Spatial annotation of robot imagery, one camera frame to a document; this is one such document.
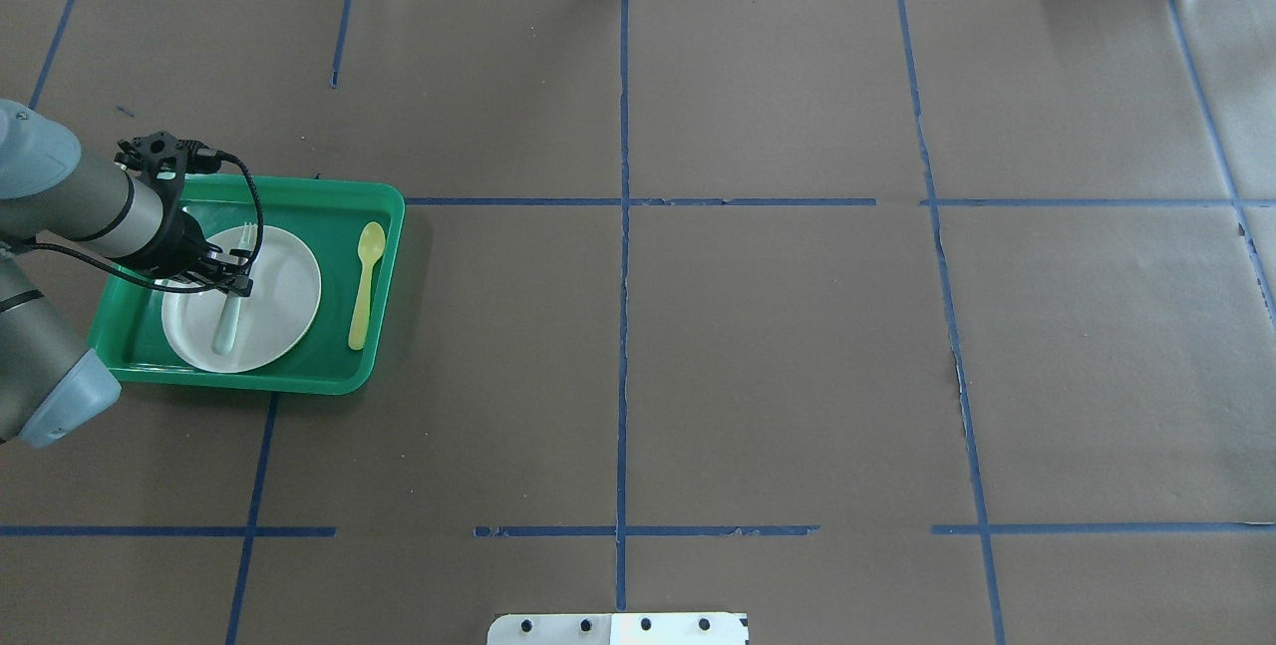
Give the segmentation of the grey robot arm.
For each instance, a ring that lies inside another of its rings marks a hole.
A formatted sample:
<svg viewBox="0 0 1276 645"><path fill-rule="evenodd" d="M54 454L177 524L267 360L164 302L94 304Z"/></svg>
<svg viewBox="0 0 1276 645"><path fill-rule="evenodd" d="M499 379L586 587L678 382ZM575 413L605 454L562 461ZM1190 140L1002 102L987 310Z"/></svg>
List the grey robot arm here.
<svg viewBox="0 0 1276 645"><path fill-rule="evenodd" d="M19 266L59 253L163 294L248 298L262 236L211 244L179 201L188 176L241 158L168 132L121 140L114 158L83 149L68 126L1 103L3 441L56 444L122 393L122 384Z"/></svg>

